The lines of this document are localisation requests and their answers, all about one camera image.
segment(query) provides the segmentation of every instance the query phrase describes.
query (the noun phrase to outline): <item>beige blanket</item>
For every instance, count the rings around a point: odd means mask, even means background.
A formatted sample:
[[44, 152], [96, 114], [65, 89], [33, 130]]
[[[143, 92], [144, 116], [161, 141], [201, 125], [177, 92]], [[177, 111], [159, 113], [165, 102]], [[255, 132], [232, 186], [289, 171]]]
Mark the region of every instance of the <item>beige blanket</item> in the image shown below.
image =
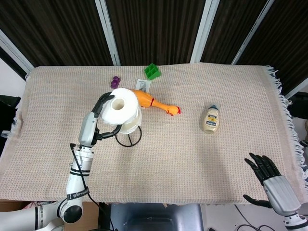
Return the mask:
[[[131, 148], [114, 138], [98, 141], [91, 169], [92, 197], [102, 202], [246, 203], [265, 199], [248, 153], [272, 158], [301, 202], [307, 202], [300, 146], [271, 67], [219, 64], [160, 66], [150, 93], [181, 107], [170, 116], [142, 110], [142, 139]], [[69, 143], [78, 142], [83, 117], [101, 94], [134, 88], [142, 66], [38, 67], [29, 75], [17, 125], [0, 158], [0, 198], [59, 200], [65, 197]], [[220, 127], [205, 134], [201, 121], [212, 103]], [[99, 121], [101, 132], [112, 127]]]

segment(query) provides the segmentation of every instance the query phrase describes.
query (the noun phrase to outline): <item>rubber chicken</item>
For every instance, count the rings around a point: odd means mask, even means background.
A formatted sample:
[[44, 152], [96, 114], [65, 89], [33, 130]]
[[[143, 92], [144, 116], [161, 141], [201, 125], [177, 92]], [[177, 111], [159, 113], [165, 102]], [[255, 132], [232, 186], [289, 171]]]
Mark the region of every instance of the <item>rubber chicken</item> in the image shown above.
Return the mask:
[[167, 114], [176, 115], [181, 114], [181, 109], [176, 105], [167, 105], [155, 100], [150, 94], [142, 90], [131, 90], [137, 96], [138, 102], [141, 107], [158, 107], [167, 112]]

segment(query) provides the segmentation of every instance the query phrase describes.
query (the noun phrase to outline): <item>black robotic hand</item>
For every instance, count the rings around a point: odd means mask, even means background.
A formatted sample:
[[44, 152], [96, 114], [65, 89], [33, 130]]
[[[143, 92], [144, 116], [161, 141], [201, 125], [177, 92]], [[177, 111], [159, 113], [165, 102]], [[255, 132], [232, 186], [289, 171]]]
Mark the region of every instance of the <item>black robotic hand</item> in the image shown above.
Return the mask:
[[[265, 155], [259, 156], [259, 155], [254, 155], [252, 153], [249, 153], [249, 155], [251, 156], [251, 158], [253, 158], [256, 164], [246, 158], [245, 158], [245, 162], [249, 164], [250, 167], [253, 169], [256, 177], [258, 178], [262, 186], [264, 186], [265, 180], [268, 180], [269, 178], [272, 178], [272, 177], [281, 176], [274, 162], [271, 159], [269, 159], [267, 156]], [[262, 206], [266, 208], [272, 208], [269, 201], [256, 200], [246, 194], [243, 195], [243, 197], [248, 202], [252, 203], [253, 205], [258, 205], [258, 206]]]

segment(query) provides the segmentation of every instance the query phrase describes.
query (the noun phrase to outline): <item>toilet paper roll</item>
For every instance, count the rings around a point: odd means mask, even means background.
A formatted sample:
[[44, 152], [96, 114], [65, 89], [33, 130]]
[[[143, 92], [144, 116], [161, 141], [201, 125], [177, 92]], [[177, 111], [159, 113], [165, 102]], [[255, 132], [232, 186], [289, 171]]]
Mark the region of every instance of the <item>toilet paper roll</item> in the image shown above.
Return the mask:
[[126, 89], [118, 88], [112, 91], [115, 97], [104, 104], [100, 113], [105, 123], [118, 125], [130, 123], [138, 115], [138, 99], [136, 95]]

